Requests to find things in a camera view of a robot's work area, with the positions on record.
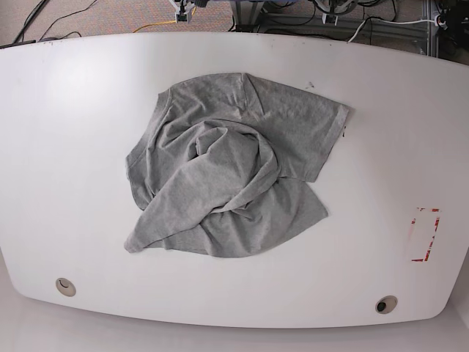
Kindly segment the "red tape rectangle marking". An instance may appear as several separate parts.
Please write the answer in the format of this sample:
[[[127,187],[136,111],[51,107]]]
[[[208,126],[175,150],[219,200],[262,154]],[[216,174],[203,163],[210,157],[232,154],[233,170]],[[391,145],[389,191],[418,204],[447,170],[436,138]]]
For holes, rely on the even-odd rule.
[[[407,258],[414,263],[429,259],[437,234],[441,211],[439,208],[417,208],[410,225]]]

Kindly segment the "table grommet hole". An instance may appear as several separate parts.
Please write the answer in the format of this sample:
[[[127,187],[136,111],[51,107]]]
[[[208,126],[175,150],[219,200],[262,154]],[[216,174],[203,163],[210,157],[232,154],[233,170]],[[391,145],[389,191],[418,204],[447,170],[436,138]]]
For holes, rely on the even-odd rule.
[[[392,312],[398,304],[396,296],[386,296],[381,298],[375,305],[375,311],[378,314],[385,315]]]
[[[67,297],[73,297],[76,294],[75,285],[68,279],[58,278],[56,280],[56,289]]]

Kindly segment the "left table grommet hole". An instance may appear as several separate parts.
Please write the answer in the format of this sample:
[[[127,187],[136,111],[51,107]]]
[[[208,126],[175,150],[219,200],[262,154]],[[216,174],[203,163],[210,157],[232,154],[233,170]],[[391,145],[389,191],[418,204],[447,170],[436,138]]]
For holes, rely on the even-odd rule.
[[[56,289],[67,297],[73,297],[76,294],[75,285],[68,279],[58,278],[56,280]]]

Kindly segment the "grey t-shirt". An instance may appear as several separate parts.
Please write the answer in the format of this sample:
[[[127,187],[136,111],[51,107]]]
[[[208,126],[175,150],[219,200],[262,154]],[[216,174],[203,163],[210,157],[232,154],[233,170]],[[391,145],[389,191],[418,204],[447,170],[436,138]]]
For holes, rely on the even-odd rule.
[[[349,113],[247,73],[169,87],[126,158],[141,215],[125,249],[241,258],[313,227],[328,210],[310,185]]]

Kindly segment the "aluminium frame stand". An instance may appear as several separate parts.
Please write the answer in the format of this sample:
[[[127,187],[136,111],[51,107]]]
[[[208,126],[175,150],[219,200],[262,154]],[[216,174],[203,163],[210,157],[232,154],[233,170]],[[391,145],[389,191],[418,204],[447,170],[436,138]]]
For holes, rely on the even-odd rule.
[[[230,1],[232,32],[390,45],[439,57],[431,1]]]

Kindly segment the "right table grommet hole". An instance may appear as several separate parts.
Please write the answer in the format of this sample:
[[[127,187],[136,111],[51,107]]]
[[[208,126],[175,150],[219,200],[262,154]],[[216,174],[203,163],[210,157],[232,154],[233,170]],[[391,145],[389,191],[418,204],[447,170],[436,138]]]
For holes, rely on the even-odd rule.
[[[378,314],[385,315],[392,312],[398,304],[396,296],[386,296],[381,298],[375,305],[375,311]]]

